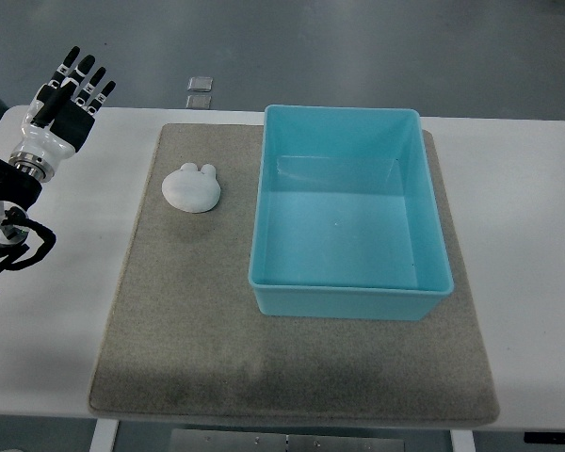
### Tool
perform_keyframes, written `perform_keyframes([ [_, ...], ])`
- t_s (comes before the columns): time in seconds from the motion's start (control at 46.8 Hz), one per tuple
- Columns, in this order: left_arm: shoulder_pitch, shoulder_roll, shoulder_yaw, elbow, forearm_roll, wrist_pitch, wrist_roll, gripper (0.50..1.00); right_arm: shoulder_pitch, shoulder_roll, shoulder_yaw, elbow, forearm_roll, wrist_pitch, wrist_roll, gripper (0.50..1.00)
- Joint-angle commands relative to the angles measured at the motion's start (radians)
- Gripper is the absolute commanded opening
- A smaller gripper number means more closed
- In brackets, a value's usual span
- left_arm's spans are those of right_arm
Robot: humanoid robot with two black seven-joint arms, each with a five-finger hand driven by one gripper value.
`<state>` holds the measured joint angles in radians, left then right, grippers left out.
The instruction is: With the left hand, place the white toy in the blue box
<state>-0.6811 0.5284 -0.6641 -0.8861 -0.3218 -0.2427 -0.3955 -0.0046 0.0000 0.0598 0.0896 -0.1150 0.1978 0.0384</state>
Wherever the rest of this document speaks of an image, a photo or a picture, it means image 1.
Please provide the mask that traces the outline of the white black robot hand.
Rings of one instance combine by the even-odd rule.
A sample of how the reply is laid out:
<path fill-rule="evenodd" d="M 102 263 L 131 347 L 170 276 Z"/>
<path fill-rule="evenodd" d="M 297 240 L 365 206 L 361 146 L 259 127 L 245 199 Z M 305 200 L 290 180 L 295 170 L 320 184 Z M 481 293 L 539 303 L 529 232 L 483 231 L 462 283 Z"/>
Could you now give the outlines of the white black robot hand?
<path fill-rule="evenodd" d="M 94 116 L 116 87 L 115 81 L 109 81 L 86 108 L 105 75 L 105 67 L 100 67 L 71 98 L 71 91 L 79 87 L 95 63 L 95 56 L 87 55 L 74 67 L 79 53 L 80 48 L 74 46 L 53 73 L 49 85 L 42 85 L 30 103 L 21 125 L 22 139 L 8 159 L 17 170 L 28 175 L 54 175 L 62 161 L 82 148 L 95 122 Z"/>

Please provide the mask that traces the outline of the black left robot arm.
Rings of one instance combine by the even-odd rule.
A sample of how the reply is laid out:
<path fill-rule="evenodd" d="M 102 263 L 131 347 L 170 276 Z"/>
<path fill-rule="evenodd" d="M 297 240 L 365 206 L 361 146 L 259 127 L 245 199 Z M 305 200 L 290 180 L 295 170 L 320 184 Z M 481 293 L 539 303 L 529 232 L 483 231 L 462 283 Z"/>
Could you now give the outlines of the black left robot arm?
<path fill-rule="evenodd" d="M 109 81 L 98 90 L 105 68 L 93 70 L 95 57 L 79 54 L 74 46 L 39 88 L 22 121 L 21 141 L 7 161 L 0 159 L 0 273 L 37 264 L 56 244 L 55 233 L 28 211 L 61 162 L 82 149 L 116 87 Z"/>

